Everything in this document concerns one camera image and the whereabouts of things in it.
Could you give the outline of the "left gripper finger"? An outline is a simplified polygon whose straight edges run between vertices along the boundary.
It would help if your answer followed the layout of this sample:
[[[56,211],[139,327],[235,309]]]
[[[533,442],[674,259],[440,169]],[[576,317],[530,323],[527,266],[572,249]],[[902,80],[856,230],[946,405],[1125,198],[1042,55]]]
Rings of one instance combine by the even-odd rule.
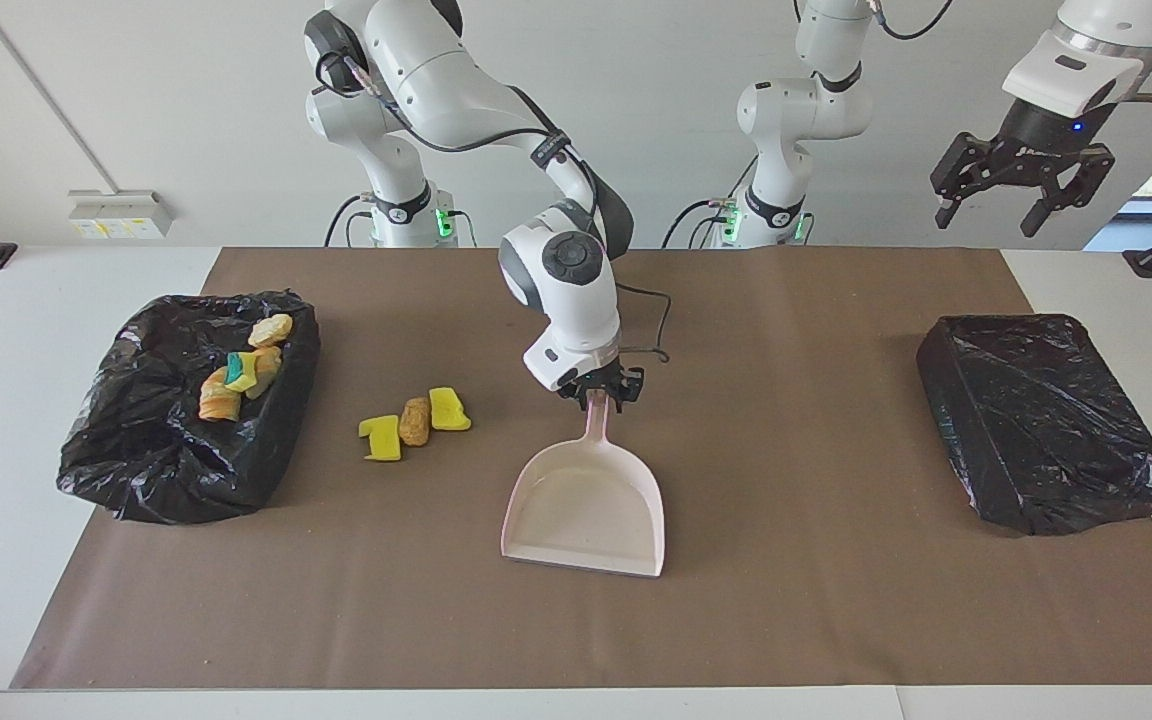
[[[1064,209],[1084,209],[1092,200],[1112,167],[1108,150],[1079,150],[1059,156],[1026,156],[1024,179],[1038,187],[1039,197],[1023,219],[1023,234],[1034,237],[1052,214]]]
[[[938,229],[948,228],[965,197],[995,184],[992,179],[995,150],[995,141],[983,141],[972,132],[958,132],[952,141],[931,173],[933,191],[940,197],[940,209],[934,214]]]

